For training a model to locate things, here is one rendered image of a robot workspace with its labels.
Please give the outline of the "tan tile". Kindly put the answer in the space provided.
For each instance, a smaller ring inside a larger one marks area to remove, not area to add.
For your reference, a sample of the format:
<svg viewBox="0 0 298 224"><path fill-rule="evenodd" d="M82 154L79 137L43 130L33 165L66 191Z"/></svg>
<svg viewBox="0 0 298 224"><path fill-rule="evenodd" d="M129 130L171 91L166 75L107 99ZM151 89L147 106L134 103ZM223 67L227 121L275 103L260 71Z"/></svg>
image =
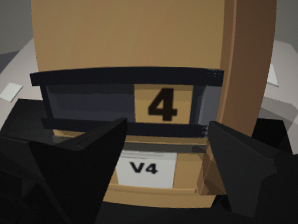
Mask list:
<svg viewBox="0 0 298 224"><path fill-rule="evenodd" d="M190 124L193 85L134 84L136 123Z"/></svg>

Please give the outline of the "white paper ticket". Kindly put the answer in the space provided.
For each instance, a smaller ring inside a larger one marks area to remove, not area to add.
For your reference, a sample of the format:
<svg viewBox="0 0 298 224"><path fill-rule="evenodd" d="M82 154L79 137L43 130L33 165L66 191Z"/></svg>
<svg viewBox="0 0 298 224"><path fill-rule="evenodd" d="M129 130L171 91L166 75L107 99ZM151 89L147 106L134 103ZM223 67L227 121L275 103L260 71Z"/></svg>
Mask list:
<svg viewBox="0 0 298 224"><path fill-rule="evenodd" d="M173 188L177 153L121 151L116 165L118 185Z"/></svg>

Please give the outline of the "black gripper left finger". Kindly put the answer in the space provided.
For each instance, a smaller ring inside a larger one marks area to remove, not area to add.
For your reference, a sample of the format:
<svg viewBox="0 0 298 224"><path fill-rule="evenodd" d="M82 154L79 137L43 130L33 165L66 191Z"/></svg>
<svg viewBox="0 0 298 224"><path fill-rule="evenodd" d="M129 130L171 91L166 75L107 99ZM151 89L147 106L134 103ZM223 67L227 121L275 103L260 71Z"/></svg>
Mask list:
<svg viewBox="0 0 298 224"><path fill-rule="evenodd" d="M0 169L39 183L67 224L94 224L126 133L126 117L53 145L3 133Z"/></svg>

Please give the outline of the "white flat rectangular strip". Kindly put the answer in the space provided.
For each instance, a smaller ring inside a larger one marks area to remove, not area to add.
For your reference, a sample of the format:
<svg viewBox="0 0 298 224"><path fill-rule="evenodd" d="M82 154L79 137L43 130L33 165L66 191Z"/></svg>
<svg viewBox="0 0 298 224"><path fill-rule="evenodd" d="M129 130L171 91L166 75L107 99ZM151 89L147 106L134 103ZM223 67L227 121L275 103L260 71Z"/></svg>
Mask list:
<svg viewBox="0 0 298 224"><path fill-rule="evenodd" d="M19 92L21 88L23 88L23 85L9 83L7 88L4 88L3 92L1 92L1 100L12 103L13 97L17 96L17 92Z"/></svg>

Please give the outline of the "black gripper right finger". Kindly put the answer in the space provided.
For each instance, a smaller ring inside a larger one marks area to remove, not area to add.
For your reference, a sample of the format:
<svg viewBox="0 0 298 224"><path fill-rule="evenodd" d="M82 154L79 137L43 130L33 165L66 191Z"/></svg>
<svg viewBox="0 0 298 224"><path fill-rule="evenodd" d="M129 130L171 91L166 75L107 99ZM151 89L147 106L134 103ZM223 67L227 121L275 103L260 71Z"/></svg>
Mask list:
<svg viewBox="0 0 298 224"><path fill-rule="evenodd" d="M210 149L235 224L278 224L298 202L298 153L289 155L210 120Z"/></svg>

